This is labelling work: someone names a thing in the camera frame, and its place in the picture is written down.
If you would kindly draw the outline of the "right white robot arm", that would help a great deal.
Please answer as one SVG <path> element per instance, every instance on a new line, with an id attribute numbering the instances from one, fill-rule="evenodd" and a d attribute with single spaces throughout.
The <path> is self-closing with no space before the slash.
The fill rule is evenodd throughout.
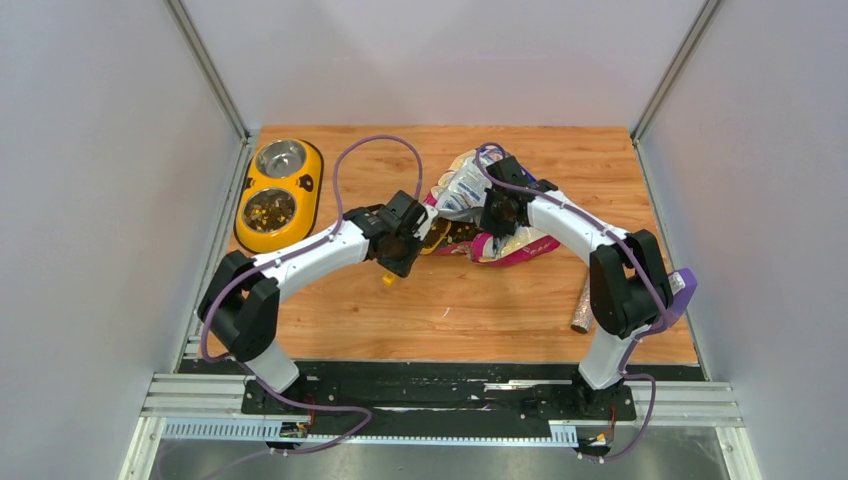
<path id="1" fill-rule="evenodd" d="M 490 183 L 479 220 L 484 231 L 503 237 L 518 227 L 536 229 L 588 266 L 597 329 L 570 393 L 577 413 L 596 417 L 622 388 L 636 344 L 680 316 L 658 240 L 648 230 L 629 232 L 600 220 L 544 179 L 532 181 L 513 156 L 474 164 Z"/>

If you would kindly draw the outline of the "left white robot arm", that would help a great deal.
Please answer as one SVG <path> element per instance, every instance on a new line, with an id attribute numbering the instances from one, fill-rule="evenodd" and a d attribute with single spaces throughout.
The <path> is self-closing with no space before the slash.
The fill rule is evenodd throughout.
<path id="1" fill-rule="evenodd" d="M 437 215 L 434 207 L 398 191 L 387 203 L 351 209 L 323 232 L 289 247 L 253 257 L 227 254 L 198 307 L 202 337 L 217 338 L 268 388 L 268 400 L 279 411 L 298 411 L 307 389 L 276 340 L 280 305 L 315 281 L 367 261 L 407 277 Z"/>

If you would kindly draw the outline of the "pink pet food bag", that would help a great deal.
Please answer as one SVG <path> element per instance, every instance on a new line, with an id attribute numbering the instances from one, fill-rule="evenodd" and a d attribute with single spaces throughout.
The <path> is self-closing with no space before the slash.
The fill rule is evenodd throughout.
<path id="1" fill-rule="evenodd" d="M 431 187 L 425 203 L 438 218 L 424 240 L 424 255 L 463 255 L 476 264 L 507 267 L 560 246 L 552 236 L 522 225 L 514 193 L 483 174 L 505 156 L 503 147 L 487 142 L 456 157 Z"/>

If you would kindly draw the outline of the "yellow plastic scoop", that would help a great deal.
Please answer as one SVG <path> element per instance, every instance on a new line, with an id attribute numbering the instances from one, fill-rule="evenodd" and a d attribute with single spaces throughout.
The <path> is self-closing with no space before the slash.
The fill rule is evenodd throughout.
<path id="1" fill-rule="evenodd" d="M 451 227 L 452 222 L 448 219 L 438 218 L 431 225 L 428 234 L 426 235 L 422 248 L 419 252 L 420 255 L 429 255 L 431 254 L 436 247 L 440 244 L 440 242 L 447 236 L 447 233 Z M 382 277 L 382 281 L 386 286 L 393 285 L 398 276 L 394 273 L 386 273 Z"/>

